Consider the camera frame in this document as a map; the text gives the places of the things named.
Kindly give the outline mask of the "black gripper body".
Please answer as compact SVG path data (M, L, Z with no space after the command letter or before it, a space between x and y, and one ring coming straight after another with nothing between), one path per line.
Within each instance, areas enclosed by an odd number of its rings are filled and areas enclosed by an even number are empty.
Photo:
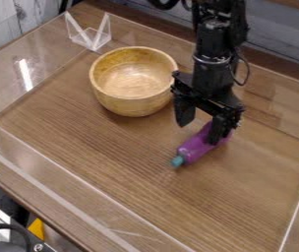
M234 113L238 123L245 106L233 92L237 62L202 62L194 60L191 73L175 71L171 92L194 101L195 110L201 109L213 117Z

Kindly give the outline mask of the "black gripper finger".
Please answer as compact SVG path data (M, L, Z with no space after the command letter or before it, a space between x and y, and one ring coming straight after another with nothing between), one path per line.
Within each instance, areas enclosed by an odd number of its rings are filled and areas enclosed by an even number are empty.
M234 113L218 114L213 117L207 135L207 143L215 146L238 127L237 115Z
M176 95L174 98L175 104L175 117L181 127L186 127L195 117L195 105L194 101L182 95Z

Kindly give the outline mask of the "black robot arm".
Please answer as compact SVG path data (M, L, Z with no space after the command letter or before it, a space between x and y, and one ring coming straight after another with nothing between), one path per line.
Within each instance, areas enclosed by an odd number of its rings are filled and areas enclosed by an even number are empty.
M213 146L238 128L245 106L233 87L246 83L237 79L238 64L246 59L241 46L247 40L246 0L147 0L163 11L183 5L191 11L195 32L193 71L172 73L175 116L185 127L202 110L213 116L205 142Z

